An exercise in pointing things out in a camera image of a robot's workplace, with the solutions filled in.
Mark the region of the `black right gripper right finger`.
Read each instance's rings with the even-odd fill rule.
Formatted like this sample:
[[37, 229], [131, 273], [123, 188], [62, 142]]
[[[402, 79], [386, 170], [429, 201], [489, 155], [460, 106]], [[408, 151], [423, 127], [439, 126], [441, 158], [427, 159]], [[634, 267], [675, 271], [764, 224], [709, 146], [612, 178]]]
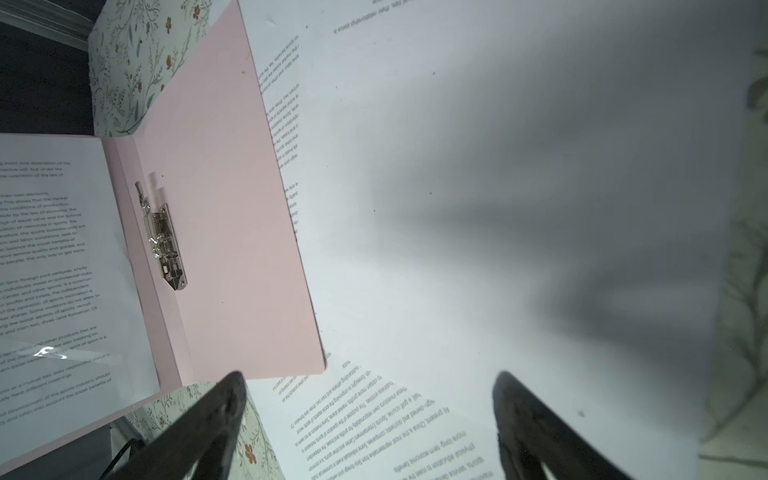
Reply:
[[507, 479], [630, 479], [511, 373], [498, 374], [492, 398]]

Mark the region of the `pink file folder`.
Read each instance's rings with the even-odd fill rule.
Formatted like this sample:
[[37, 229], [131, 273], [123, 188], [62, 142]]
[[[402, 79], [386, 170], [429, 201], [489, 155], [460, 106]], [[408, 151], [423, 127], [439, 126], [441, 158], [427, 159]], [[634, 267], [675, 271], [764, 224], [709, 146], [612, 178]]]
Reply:
[[79, 137], [104, 147], [160, 390], [3, 473], [182, 387], [325, 368], [239, 2], [134, 133]]

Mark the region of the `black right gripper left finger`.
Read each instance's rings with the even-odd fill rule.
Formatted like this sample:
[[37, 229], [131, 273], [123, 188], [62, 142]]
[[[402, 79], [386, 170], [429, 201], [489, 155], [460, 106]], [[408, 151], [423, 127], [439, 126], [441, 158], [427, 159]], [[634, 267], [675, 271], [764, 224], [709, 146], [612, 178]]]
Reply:
[[104, 479], [227, 479], [247, 404], [246, 382], [233, 371], [158, 438]]

